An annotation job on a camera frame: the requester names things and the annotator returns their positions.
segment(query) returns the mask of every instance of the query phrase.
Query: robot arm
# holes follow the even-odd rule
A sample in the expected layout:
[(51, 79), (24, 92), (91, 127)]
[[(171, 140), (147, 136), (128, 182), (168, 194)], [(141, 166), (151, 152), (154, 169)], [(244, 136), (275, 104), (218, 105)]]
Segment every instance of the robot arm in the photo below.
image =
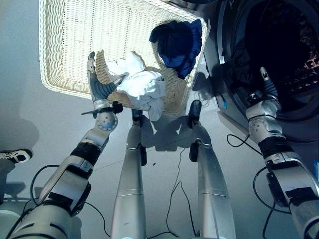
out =
[(294, 223), (303, 239), (319, 238), (319, 186), (302, 163), (300, 156), (289, 146), (276, 120), (280, 109), (277, 91), (261, 69), (268, 89), (266, 99), (246, 111), (249, 134), (265, 159), (267, 180), (273, 198), (281, 207), (289, 207)]
[(96, 119), (95, 125), (81, 139), (77, 147), (66, 157), (44, 185), (37, 206), (22, 219), (12, 235), (7, 238), (66, 239), (70, 233), (70, 218), (81, 211), (90, 193), (88, 182), (98, 157), (116, 128), (116, 113), (123, 110), (113, 102), (110, 107), (107, 96), (120, 84), (122, 78), (101, 84), (96, 76), (94, 52), (88, 59), (88, 80)]

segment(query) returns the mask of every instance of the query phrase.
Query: floor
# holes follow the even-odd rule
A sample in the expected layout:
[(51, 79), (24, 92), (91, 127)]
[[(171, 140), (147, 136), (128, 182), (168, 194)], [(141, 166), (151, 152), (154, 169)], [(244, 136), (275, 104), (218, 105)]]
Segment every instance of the floor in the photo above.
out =
[[(30, 182), (36, 171), (47, 164), (59, 164), (93, 126), (91, 116), (80, 115), (92, 109), (92, 102), (50, 91), (41, 84), (37, 0), (2, 0), (0, 29), (0, 149), (22, 147), (34, 152), (29, 162), (17, 165), (8, 175), (7, 200), (0, 209), (21, 213), (24, 203), (29, 199)], [(201, 122), (210, 134), (228, 185), (237, 238), (258, 239), (262, 237), (269, 210), (255, 198), (252, 179), (264, 166), (263, 159), (245, 146), (233, 148), (227, 144), (226, 135), (231, 132), (217, 116), (218, 108), (214, 99), (210, 99), (211, 89), (206, 77), (205, 73), (200, 73), (185, 112), (193, 99), (203, 100)], [(129, 109), (124, 109), (118, 115), (119, 125), (111, 134), (90, 177), (92, 191), (87, 201), (106, 217), (108, 232), (126, 136), (131, 126), (130, 118)], [(199, 228), (198, 172), (197, 165), (188, 159), (191, 131), (185, 123), (186, 117), (183, 116), (163, 116), (154, 123), (146, 120), (143, 127), (143, 143), (148, 154), (148, 164), (142, 168), (142, 173), (149, 237), (167, 231), (165, 217), (181, 152), (179, 179), (190, 199), (195, 228)], [(39, 175), (35, 182), (37, 192), (52, 172), (53, 169), (47, 169)], [(264, 174), (257, 182), (257, 189), (260, 196), (271, 204), (272, 198)], [(192, 237), (187, 201), (180, 189), (173, 197), (168, 223), (181, 237)], [(106, 238), (101, 217), (91, 207), (85, 206), (72, 219), (71, 238), (88, 239), (92, 235), (97, 239)], [(278, 213), (273, 213), (266, 235), (272, 239), (299, 238), (291, 217)]]

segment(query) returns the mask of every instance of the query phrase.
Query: black cable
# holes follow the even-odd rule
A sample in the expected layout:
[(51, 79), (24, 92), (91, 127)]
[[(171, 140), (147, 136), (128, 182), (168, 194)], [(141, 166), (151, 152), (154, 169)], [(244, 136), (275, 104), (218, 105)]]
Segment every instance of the black cable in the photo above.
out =
[(85, 202), (86, 204), (88, 204), (88, 205), (90, 205), (92, 208), (94, 208), (100, 215), (101, 215), (101, 217), (102, 217), (102, 219), (103, 219), (103, 223), (104, 223), (104, 232), (105, 232), (105, 234), (108, 236), (108, 237), (111, 237), (107, 232), (106, 232), (106, 229), (105, 229), (105, 218), (104, 218), (104, 216), (103, 216), (103, 214), (95, 207), (95, 206), (93, 206), (92, 204), (90, 204), (90, 203), (88, 203), (88, 202)]
[(11, 234), (13, 233), (14, 229), (16, 228), (16, 226), (18, 226), (18, 224), (22, 221), (22, 219), (31, 211), (32, 211), (32, 209), (28, 209), (28, 210), (26, 210), (25, 212), (23, 212), (21, 214), (21, 216), (18, 218), (18, 220), (16, 220), (16, 222), (12, 226), (10, 232), (8, 233), (8, 235), (6, 236), (5, 239), (8, 239), (11, 236)]
[(37, 173), (34, 175), (32, 181), (31, 181), (31, 185), (30, 185), (30, 197), (31, 197), (31, 200), (33, 201), (33, 203), (34, 203), (36, 206), (38, 206), (38, 203), (35, 201), (35, 198), (34, 198), (34, 195), (33, 195), (33, 185), (34, 185), (35, 179), (37, 178), (37, 176), (39, 175), (39, 173), (40, 173), (43, 169), (50, 168), (50, 167), (51, 167), (51, 168), (52, 168), (52, 167), (57, 168), (57, 167), (59, 167), (59, 165), (54, 165), (54, 164), (53, 164), (53, 165), (46, 165), (46, 166), (40, 168), (39, 171), (37, 171)]
[(182, 185), (182, 182), (181, 182), (181, 181), (179, 181), (179, 182), (177, 183), (175, 189), (178, 187), (179, 184), (180, 184), (180, 188), (182, 189), (182, 191), (183, 191), (183, 193), (184, 193), (184, 195), (185, 195), (185, 197), (186, 197), (186, 199), (187, 199), (188, 210), (189, 210), (190, 221), (191, 221), (191, 226), (192, 226), (192, 229), (193, 229), (194, 236), (196, 236), (196, 231), (195, 231), (195, 227), (194, 227), (193, 216), (192, 216), (192, 214), (191, 214), (191, 208), (190, 208), (189, 199), (188, 199), (188, 196), (187, 196), (186, 193), (185, 193), (185, 190), (184, 190), (184, 188), (183, 188), (183, 185)]
[[(240, 143), (239, 145), (233, 145), (233, 144), (231, 144), (231, 143), (229, 142), (229, 137), (230, 137), (230, 136), (232, 136), (232, 137), (234, 137), (234, 138), (240, 140), (241, 143)], [(234, 148), (237, 148), (237, 147), (240, 147), (240, 146), (242, 146), (243, 144), (245, 144), (245, 145), (247, 145), (248, 147), (250, 147), (253, 151), (255, 151), (256, 153), (262, 155), (262, 153), (259, 152), (258, 150), (256, 150), (253, 146), (251, 146), (250, 144), (246, 143), (246, 141), (248, 140), (248, 138), (249, 138), (249, 134), (245, 137), (244, 140), (242, 140), (240, 137), (238, 137), (238, 136), (236, 136), (236, 135), (234, 135), (234, 134), (228, 134), (227, 137), (226, 137), (227, 143), (228, 143), (230, 146), (232, 146), (232, 147), (234, 147)]]
[(276, 208), (272, 208), (271, 206), (269, 206), (267, 203), (265, 203), (265, 202), (259, 197), (259, 195), (258, 195), (258, 193), (257, 193), (257, 191), (256, 191), (256, 179), (257, 179), (258, 175), (259, 175), (261, 172), (263, 172), (265, 169), (267, 169), (267, 167), (263, 167), (262, 169), (260, 169), (260, 170), (256, 173), (256, 175), (255, 175), (255, 177), (254, 177), (253, 190), (254, 190), (255, 196), (256, 196), (257, 199), (258, 199), (262, 204), (264, 204), (267, 208), (269, 208), (269, 209), (271, 209), (271, 210), (273, 210), (273, 211), (279, 212), (279, 213), (291, 214), (291, 212), (286, 212), (286, 211), (278, 210), (278, 209), (276, 209)]
[(179, 237), (178, 235), (176, 235), (175, 233), (173, 233), (169, 226), (168, 226), (168, 215), (169, 215), (169, 211), (170, 211), (170, 207), (171, 207), (171, 200), (172, 200), (172, 197), (173, 197), (173, 193), (176, 189), (176, 183), (177, 183), (177, 180), (178, 180), (178, 176), (179, 176), (179, 173), (180, 173), (180, 163), (181, 163), (181, 154), (184, 152), (185, 148), (179, 153), (179, 163), (178, 163), (178, 173), (177, 173), (177, 176), (176, 176), (176, 180), (175, 180), (175, 183), (174, 183), (174, 186), (173, 186), (173, 189), (171, 191), (171, 194), (170, 194), (170, 199), (169, 199), (169, 206), (168, 206), (168, 211), (167, 211), (167, 214), (166, 214), (166, 227), (168, 229), (168, 231), (174, 236), (174, 237)]
[(30, 199), (29, 201), (27, 201), (25, 204), (24, 204), (24, 207), (23, 207), (23, 213), (24, 213), (24, 211), (25, 211), (25, 207), (26, 207), (26, 205), (29, 203), (29, 202), (31, 202), (32, 201), (32, 199)]
[(272, 214), (273, 211), (274, 211), (275, 206), (276, 206), (276, 202), (274, 201), (273, 206), (272, 206), (272, 209), (271, 209), (270, 212), (268, 213), (268, 216), (267, 216), (266, 221), (265, 221), (265, 224), (264, 224), (264, 228), (263, 228), (263, 239), (267, 239), (266, 236), (265, 236), (265, 234), (266, 234), (266, 229), (267, 229), (269, 219), (270, 219), (270, 217), (271, 217), (271, 214)]
[(261, 16), (260, 16), (259, 23), (261, 22), (261, 19), (263, 18), (263, 16), (264, 16), (264, 14), (265, 14), (265, 12), (266, 12), (266, 10), (267, 10), (267, 8), (268, 8), (270, 2), (271, 2), (271, 0), (269, 0), (268, 3), (266, 4), (266, 6), (265, 6), (265, 8), (264, 8), (264, 10), (263, 10), (263, 13), (262, 13)]
[(193, 217), (192, 217), (192, 213), (191, 213), (191, 208), (190, 208), (190, 203), (189, 203), (189, 199), (188, 199), (188, 196), (185, 192), (185, 190), (183, 189), (183, 186), (182, 186), (182, 182), (179, 181), (177, 182), (178, 180), (178, 177), (179, 177), (179, 173), (180, 173), (180, 163), (181, 163), (181, 154), (184, 152), (185, 148), (179, 153), (179, 163), (178, 163), (178, 173), (177, 173), (177, 176), (176, 176), (176, 180), (175, 180), (175, 183), (174, 183), (174, 186), (173, 186), (173, 189), (172, 189), (172, 192), (170, 194), (170, 199), (169, 199), (169, 207), (168, 207), (168, 211), (167, 211), (167, 214), (166, 214), (166, 227), (168, 229), (168, 232), (170, 234), (172, 234), (174, 237), (179, 237), (177, 234), (175, 234), (174, 232), (172, 232), (168, 226), (168, 216), (169, 216), (169, 211), (170, 211), (170, 208), (171, 208), (171, 200), (172, 200), (172, 197), (173, 197), (173, 194), (176, 190), (176, 188), (178, 187), (178, 185), (180, 184), (180, 187), (187, 199), (187, 203), (188, 203), (188, 209), (189, 209), (189, 214), (190, 214), (190, 221), (191, 221), (191, 225), (192, 225), (192, 229), (193, 229), (193, 233), (194, 233), (194, 236), (196, 236), (196, 231), (195, 231), (195, 227), (194, 227), (194, 221), (193, 221)]
[(152, 239), (152, 238), (157, 238), (157, 237), (159, 237), (160, 235), (163, 235), (163, 234), (172, 234), (171, 232), (163, 232), (163, 233), (159, 233), (159, 234), (157, 234), (157, 235), (155, 235), (155, 236), (152, 236), (152, 237), (150, 237), (150, 238), (147, 238), (147, 239)]

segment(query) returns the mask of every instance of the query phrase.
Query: person's foot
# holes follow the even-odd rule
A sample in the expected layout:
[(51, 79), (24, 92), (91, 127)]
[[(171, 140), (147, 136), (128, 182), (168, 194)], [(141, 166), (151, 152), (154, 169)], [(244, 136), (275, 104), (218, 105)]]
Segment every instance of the person's foot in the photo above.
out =
[(33, 156), (29, 149), (4, 150), (0, 152), (0, 159), (10, 160), (12, 163), (25, 163)]
[(189, 108), (188, 113), (188, 127), (193, 128), (192, 122), (199, 121), (199, 115), (201, 111), (201, 101), (194, 100)]

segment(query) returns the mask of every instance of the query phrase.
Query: white wicker basket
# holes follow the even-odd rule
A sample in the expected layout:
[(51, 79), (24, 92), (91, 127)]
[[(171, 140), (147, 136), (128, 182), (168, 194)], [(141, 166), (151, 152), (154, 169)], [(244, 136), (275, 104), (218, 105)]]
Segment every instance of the white wicker basket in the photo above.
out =
[[(183, 80), (165, 67), (157, 45), (149, 42), (158, 25), (177, 21), (193, 22), (198, 17), (160, 0), (40, 0), (39, 52), (42, 83), (50, 90), (91, 98), (87, 83), (87, 58), (96, 56), (99, 81), (108, 83), (105, 61), (125, 58), (135, 51), (148, 69), (159, 71), (166, 81), (164, 112), (178, 114), (184, 109), (198, 61), (203, 54), (207, 24), (202, 21), (202, 49), (192, 72)], [(113, 92), (110, 101), (132, 108), (125, 94)]]

